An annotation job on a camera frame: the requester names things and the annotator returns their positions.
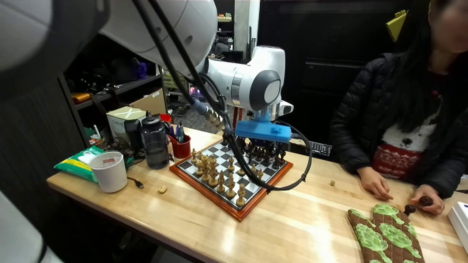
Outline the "cluster of dark chess pieces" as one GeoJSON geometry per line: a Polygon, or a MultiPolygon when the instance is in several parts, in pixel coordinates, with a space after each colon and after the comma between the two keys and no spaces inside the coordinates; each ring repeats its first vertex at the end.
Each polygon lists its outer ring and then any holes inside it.
{"type": "MultiPolygon", "coordinates": [[[[249,169],[251,169],[252,164],[256,164],[256,171],[261,169],[264,174],[273,176],[276,173],[283,173],[290,170],[292,165],[284,159],[285,150],[282,149],[264,149],[264,148],[249,148],[244,149],[238,143],[238,138],[236,137],[236,142],[241,149],[242,156],[244,157],[245,162],[248,164],[249,169]]],[[[216,158],[216,163],[218,165],[217,170],[224,170],[225,172],[230,172],[228,170],[229,166],[229,157],[234,158],[234,167],[236,173],[241,165],[239,161],[235,158],[231,147],[228,145],[226,139],[219,140],[214,145],[208,147],[207,150],[204,150],[204,154],[209,156],[214,156],[216,158]]]]}

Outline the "wooden chess board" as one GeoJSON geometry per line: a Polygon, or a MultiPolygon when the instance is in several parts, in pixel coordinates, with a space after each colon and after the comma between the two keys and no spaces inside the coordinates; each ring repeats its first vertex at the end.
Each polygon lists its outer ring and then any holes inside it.
{"type": "MultiPolygon", "coordinates": [[[[208,147],[214,145],[215,143],[210,144],[209,146],[203,148],[201,150],[201,153],[204,156],[209,156],[204,154],[204,150],[207,150],[208,147]]],[[[189,156],[174,165],[170,166],[169,169],[171,172],[176,174],[178,177],[180,177],[183,181],[188,183],[190,186],[192,186],[194,189],[196,189],[199,193],[204,195],[206,198],[211,200],[215,205],[217,205],[219,208],[222,208],[227,214],[235,218],[237,221],[241,222],[246,218],[249,213],[253,211],[254,208],[259,204],[260,201],[262,201],[266,195],[266,189],[257,186],[253,182],[251,182],[250,178],[247,177],[247,175],[244,176],[239,176],[236,173],[232,173],[233,175],[233,180],[235,183],[234,191],[236,192],[236,196],[232,199],[227,198],[226,192],[228,190],[228,183],[229,183],[229,173],[230,172],[225,172],[224,170],[224,188],[225,192],[220,194],[217,193],[215,187],[210,187],[208,183],[205,183],[201,181],[201,176],[198,177],[196,176],[196,171],[197,167],[195,164],[191,163],[192,157],[189,156]],[[242,207],[239,207],[236,205],[236,200],[238,199],[237,192],[239,190],[239,185],[243,183],[245,185],[245,205],[242,207]]]]}

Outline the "black keyboard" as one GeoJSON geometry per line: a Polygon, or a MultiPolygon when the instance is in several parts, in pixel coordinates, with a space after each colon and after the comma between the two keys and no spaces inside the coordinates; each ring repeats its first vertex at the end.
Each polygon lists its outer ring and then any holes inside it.
{"type": "Polygon", "coordinates": [[[304,142],[299,142],[297,145],[304,149],[307,156],[309,155],[310,150],[312,150],[313,156],[319,155],[323,157],[329,157],[332,150],[331,145],[322,144],[314,141],[309,141],[308,145],[304,142]]]}

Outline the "red pen cup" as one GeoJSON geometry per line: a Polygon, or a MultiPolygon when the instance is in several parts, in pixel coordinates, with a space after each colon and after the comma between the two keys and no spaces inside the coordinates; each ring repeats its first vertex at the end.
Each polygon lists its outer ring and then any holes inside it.
{"type": "Polygon", "coordinates": [[[190,146],[191,137],[184,135],[184,141],[179,143],[176,139],[169,136],[169,141],[172,145],[173,156],[177,159],[183,159],[192,155],[192,147],[190,146]]]}

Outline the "bundle of pens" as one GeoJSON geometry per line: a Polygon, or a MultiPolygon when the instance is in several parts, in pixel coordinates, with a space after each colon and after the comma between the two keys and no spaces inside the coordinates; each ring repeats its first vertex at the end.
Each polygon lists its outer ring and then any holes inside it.
{"type": "Polygon", "coordinates": [[[166,135],[169,137],[171,142],[181,144],[185,142],[185,132],[184,126],[181,122],[175,128],[169,123],[164,121],[163,125],[165,127],[166,135]]]}

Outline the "dark water bottle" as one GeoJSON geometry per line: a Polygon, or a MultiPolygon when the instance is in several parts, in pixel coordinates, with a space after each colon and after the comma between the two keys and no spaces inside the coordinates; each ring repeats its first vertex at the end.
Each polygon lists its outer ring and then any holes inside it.
{"type": "Polygon", "coordinates": [[[140,134],[147,165],[152,169],[165,168],[169,161],[169,149],[165,126],[159,114],[146,111],[141,120],[140,134]]]}

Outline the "person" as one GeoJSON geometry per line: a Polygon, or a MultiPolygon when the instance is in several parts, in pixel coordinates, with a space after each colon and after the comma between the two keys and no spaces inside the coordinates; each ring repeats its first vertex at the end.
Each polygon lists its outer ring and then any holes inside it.
{"type": "Polygon", "coordinates": [[[431,0],[408,50],[358,73],[330,135],[338,163],[375,198],[392,200],[387,180],[401,180],[417,186],[411,205],[441,214],[468,170],[468,0],[431,0]]]}

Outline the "brown cardboard box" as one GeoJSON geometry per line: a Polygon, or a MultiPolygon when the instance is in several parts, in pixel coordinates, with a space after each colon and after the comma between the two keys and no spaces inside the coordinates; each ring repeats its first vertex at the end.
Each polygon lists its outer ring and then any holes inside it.
{"type": "Polygon", "coordinates": [[[162,88],[130,103],[129,106],[142,111],[149,111],[152,115],[167,114],[166,95],[162,88]]]}

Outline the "white cardboard box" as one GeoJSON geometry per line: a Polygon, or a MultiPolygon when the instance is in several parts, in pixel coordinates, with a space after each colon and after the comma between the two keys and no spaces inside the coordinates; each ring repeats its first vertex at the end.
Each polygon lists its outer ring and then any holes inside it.
{"type": "Polygon", "coordinates": [[[146,111],[129,106],[124,106],[117,110],[107,112],[107,121],[109,123],[112,136],[122,138],[129,142],[127,132],[124,128],[124,121],[135,119],[140,121],[146,117],[146,114],[146,111]]]}

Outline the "dark shelf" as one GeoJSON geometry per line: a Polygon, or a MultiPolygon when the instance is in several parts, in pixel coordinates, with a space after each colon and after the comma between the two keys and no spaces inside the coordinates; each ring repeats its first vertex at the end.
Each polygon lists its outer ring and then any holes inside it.
{"type": "Polygon", "coordinates": [[[58,77],[72,117],[85,146],[89,130],[96,126],[110,133],[106,113],[164,87],[162,67],[131,52],[105,35],[95,36],[58,77]],[[137,79],[137,62],[147,64],[148,78],[137,79]],[[91,94],[91,100],[75,105],[72,93],[91,94]]]}

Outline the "white paper cup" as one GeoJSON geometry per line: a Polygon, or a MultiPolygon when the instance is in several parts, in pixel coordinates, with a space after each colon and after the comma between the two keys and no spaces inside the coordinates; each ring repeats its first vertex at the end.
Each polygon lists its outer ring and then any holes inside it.
{"type": "Polygon", "coordinates": [[[124,156],[120,152],[103,152],[92,158],[89,166],[105,193],[116,193],[128,183],[124,156]]]}

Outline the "brown green oven mitt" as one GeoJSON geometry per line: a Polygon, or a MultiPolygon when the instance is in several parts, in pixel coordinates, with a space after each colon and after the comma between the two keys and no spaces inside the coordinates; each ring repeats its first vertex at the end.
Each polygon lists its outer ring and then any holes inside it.
{"type": "Polygon", "coordinates": [[[355,209],[347,212],[363,263],[426,263],[416,230],[403,211],[381,203],[372,215],[368,218],[355,209]]]}

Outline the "yellow object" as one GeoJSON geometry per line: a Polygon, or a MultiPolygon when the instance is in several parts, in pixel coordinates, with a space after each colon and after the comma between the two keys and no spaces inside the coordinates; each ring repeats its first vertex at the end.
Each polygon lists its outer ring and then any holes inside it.
{"type": "Polygon", "coordinates": [[[406,10],[401,10],[395,13],[395,17],[386,23],[386,29],[391,37],[391,40],[396,43],[402,27],[404,25],[405,19],[407,16],[406,10]]]}

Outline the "orange object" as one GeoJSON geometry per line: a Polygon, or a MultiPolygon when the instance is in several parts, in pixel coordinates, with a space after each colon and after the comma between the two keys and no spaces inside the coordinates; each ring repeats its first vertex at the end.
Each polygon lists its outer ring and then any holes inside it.
{"type": "Polygon", "coordinates": [[[91,94],[85,92],[75,92],[71,94],[72,101],[75,105],[79,105],[91,100],[91,94]]]}

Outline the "green wipes packet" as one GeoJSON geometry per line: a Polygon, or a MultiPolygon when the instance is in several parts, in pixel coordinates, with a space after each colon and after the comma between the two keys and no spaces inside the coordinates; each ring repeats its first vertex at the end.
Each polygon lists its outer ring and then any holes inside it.
{"type": "MultiPolygon", "coordinates": [[[[102,149],[97,148],[96,146],[92,146],[56,164],[54,168],[98,183],[97,179],[94,177],[91,171],[89,162],[90,160],[92,160],[92,158],[103,152],[107,151],[103,151],[102,149]]],[[[127,165],[132,163],[135,160],[135,158],[125,153],[122,153],[122,155],[124,156],[125,168],[127,169],[127,165]]]]}

